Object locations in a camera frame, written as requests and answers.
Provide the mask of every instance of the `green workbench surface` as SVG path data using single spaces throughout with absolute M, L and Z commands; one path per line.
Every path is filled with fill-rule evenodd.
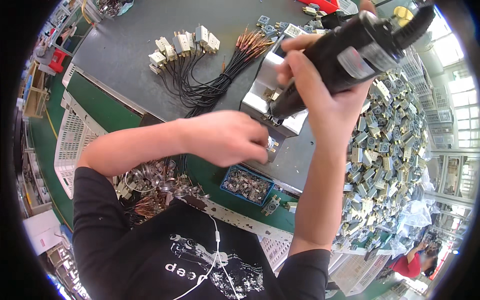
M 85 109 L 85 111 L 107 132 L 138 127 L 141 118 L 108 94 L 94 86 L 78 72 L 74 72 L 67 86 L 67 91 Z M 295 215 L 283 207 L 286 202 L 297 202 L 286 194 L 272 190 L 268 197 L 277 195 L 282 200 L 280 207 L 269 215 L 263 215 L 261 207 L 240 199 L 220 189 L 221 181 L 227 168 L 219 168 L 209 162 L 189 155 L 189 173 L 199 181 L 210 200 L 240 215 L 249 217 L 263 224 L 293 233 Z

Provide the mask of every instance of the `sticker on tool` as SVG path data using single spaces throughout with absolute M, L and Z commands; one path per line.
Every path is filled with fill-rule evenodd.
M 340 52 L 337 59 L 353 78 L 363 79 L 375 73 L 352 46 Z

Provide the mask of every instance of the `factory floor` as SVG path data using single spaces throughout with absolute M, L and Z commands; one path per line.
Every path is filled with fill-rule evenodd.
M 66 57 L 63 65 L 68 66 L 71 60 L 70 57 Z M 30 130 L 38 165 L 53 202 L 53 210 L 60 222 L 63 222 L 70 229 L 73 229 L 72 201 L 63 190 L 53 168 L 53 158 L 57 145 L 57 138 L 54 131 L 58 135 L 63 113 L 65 112 L 65 109 L 60 106 L 60 102 L 63 91 L 65 90 L 61 80 L 66 69 L 67 68 L 64 67 L 63 73 L 59 73 L 50 78 L 50 99 L 46 102 L 47 110 L 43 112 L 43 118 L 41 119 L 30 118 Z

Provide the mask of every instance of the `electric screwdriver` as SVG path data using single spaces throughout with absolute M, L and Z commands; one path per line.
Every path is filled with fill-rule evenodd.
M 344 26 L 319 38 L 303 54 L 334 95 L 395 67 L 404 57 L 404 49 L 427 31 L 433 17 L 433 6 L 424 5 L 410 22 L 394 30 L 389 20 L 361 11 Z M 271 116 L 279 120 L 305 108 L 294 78 L 277 99 L 270 102 Z

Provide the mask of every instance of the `white earphone cable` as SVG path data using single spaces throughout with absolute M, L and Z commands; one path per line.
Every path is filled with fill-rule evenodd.
M 182 298 L 183 296 L 185 296 L 186 294 L 190 293 L 191 291 L 193 291 L 197 286 L 199 286 L 206 278 L 208 278 L 208 275 L 210 274 L 210 272 L 212 271 L 213 267 L 215 266 L 215 263 L 216 263 L 216 258 L 218 257 L 218 261 L 220 263 L 220 265 L 222 266 L 222 269 L 223 271 L 225 272 L 225 275 L 227 275 L 227 278 L 228 278 L 228 281 L 230 282 L 230 285 L 232 286 L 232 290 L 233 290 L 233 293 L 235 293 L 235 297 L 237 297 L 237 300 L 240 300 L 240 297 L 237 295 L 237 292 L 235 291 L 235 287 L 233 286 L 233 282 L 232 282 L 232 279 L 230 278 L 230 276 L 228 276 L 228 273 L 227 271 L 225 270 L 225 267 L 223 266 L 223 263 L 222 263 L 222 257 L 220 256 L 220 252 L 218 250 L 219 246 L 220 246 L 220 232 L 218 231 L 218 227 L 216 226 L 216 221 L 214 218 L 212 218 L 212 216 L 209 215 L 209 217 L 213 220 L 213 223 L 215 224 L 215 241 L 216 241 L 216 253 L 215 253 L 215 258 L 213 259 L 213 263 L 212 263 L 212 266 L 210 267 L 210 270 L 208 270 L 207 274 L 205 275 L 200 275 L 198 277 L 198 282 L 197 284 L 189 289 L 188 291 L 186 291 L 185 293 L 183 293 L 182 295 L 176 297 L 175 299 L 173 300 L 178 300 L 180 298 Z

